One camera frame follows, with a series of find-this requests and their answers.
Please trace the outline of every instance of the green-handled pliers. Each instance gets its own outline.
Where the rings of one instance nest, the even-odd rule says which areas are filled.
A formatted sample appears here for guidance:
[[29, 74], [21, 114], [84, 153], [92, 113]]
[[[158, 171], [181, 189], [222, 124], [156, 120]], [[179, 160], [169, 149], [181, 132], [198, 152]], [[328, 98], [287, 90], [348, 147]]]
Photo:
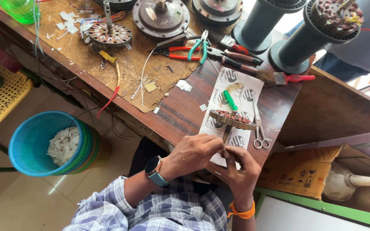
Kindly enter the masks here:
[[203, 56], [201, 58], [201, 61], [199, 62], [199, 65], [203, 65], [203, 63], [206, 60], [206, 55], [207, 55], [207, 51], [206, 51], [206, 47], [208, 46], [208, 42], [206, 41], [207, 38], [208, 38], [208, 30], [205, 30], [202, 33], [201, 39], [197, 39], [197, 42], [195, 43], [195, 45], [189, 50], [189, 53], [188, 53], [188, 61], [191, 61], [192, 53], [202, 43]]

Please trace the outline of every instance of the wooden workbench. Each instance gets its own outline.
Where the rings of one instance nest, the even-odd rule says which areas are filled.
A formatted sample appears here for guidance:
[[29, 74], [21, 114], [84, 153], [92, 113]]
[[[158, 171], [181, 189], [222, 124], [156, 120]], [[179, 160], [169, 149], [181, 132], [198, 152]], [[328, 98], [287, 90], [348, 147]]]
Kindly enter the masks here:
[[[29, 30], [21, 26], [5, 12], [0, 10], [0, 27], [4, 29], [10, 36], [14, 37], [23, 47], [33, 49], [30, 40], [35, 40], [35, 35]], [[283, 34], [272, 31], [273, 43], [282, 39], [287, 39]], [[100, 93], [105, 98], [110, 98], [113, 94], [113, 89], [106, 87], [100, 81], [84, 71], [84, 67], [79, 67], [72, 63], [72, 60], [67, 59], [64, 55], [56, 50], [51, 50], [51, 46], [41, 41], [42, 50], [46, 55], [49, 55], [54, 60], [62, 64], [65, 68], [72, 71], [81, 80], [90, 86], [90, 89]], [[260, 55], [265, 62], [257, 67], [258, 69], [272, 70], [267, 59], [267, 51]], [[213, 64], [219, 70], [221, 63], [213, 60]], [[131, 128], [147, 136], [157, 144], [168, 149], [168, 141], [172, 145], [176, 145], [185, 135], [196, 135], [199, 132], [200, 125], [203, 121], [204, 111], [199, 108], [200, 105], [208, 105], [208, 100], [211, 96], [215, 85], [217, 71], [209, 62], [199, 66], [189, 78], [188, 83], [192, 86], [192, 91], [181, 91], [178, 87], [174, 87], [169, 91], [169, 97], [164, 98], [159, 104], [160, 110], [157, 114], [148, 112], [142, 113], [139, 109], [131, 105], [122, 97], [116, 97], [113, 103], [123, 109], [118, 115], [119, 118], [125, 120], [125, 123]], [[302, 83], [290, 83], [284, 87], [273, 87], [263, 89], [258, 102], [258, 108], [261, 111], [261, 119], [265, 132], [265, 136], [270, 141], [271, 147], [268, 149], [256, 149], [252, 142], [255, 139], [255, 133], [251, 133], [249, 140], [248, 151], [253, 155], [255, 160], [262, 166], [288, 116], [289, 111], [301, 89]], [[207, 167], [208, 171], [218, 176], [221, 180], [227, 182], [226, 169], [210, 163]]]

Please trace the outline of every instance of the orange thread bracelet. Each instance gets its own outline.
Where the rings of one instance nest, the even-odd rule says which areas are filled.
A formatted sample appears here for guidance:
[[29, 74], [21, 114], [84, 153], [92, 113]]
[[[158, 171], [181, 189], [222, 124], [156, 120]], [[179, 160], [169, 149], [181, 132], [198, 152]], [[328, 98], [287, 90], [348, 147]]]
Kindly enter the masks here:
[[228, 212], [228, 218], [230, 218], [231, 215], [237, 215], [238, 217], [242, 219], [249, 219], [255, 214], [255, 202], [252, 204], [252, 208], [249, 211], [239, 213], [235, 209], [235, 201], [229, 204], [229, 207], [232, 209], [232, 213]]

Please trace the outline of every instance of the plastic bottle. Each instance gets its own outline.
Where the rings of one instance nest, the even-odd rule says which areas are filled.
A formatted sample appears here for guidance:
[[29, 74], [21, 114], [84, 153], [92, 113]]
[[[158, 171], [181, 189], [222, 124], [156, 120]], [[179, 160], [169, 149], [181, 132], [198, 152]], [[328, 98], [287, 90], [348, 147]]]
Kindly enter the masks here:
[[0, 6], [15, 20], [22, 24], [33, 24], [39, 17], [37, 3], [34, 0], [0, 0]]

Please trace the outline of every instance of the hand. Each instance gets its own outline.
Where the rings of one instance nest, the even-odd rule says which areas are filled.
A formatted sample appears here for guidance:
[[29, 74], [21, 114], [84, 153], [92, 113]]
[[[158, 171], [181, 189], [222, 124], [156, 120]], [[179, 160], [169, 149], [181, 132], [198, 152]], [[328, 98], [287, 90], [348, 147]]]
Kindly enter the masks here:
[[162, 159], [159, 173], [166, 181], [171, 181], [204, 169], [211, 157], [223, 148], [222, 139], [214, 135], [184, 136], [172, 153]]
[[[246, 212], [252, 208], [255, 184], [261, 173], [261, 167], [244, 148], [226, 146], [229, 155], [225, 155], [228, 168], [229, 187], [234, 195], [235, 209]], [[241, 163], [241, 169], [236, 169], [236, 162]]]

